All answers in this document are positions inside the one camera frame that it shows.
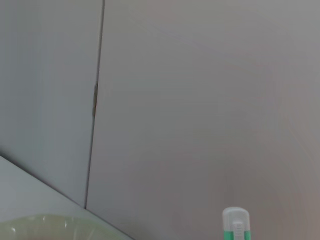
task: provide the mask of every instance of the white cabinet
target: white cabinet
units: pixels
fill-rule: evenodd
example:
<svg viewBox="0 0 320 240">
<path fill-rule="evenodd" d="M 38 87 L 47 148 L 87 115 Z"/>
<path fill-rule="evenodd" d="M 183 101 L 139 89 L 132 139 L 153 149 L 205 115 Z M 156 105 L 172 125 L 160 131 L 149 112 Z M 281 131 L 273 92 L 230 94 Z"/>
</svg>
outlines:
<svg viewBox="0 0 320 240">
<path fill-rule="evenodd" d="M 87 208 L 137 240 L 316 239 L 320 3 L 109 0 Z"/>
<path fill-rule="evenodd" d="M 84 206 L 102 0 L 0 2 L 0 153 Z"/>
</svg>

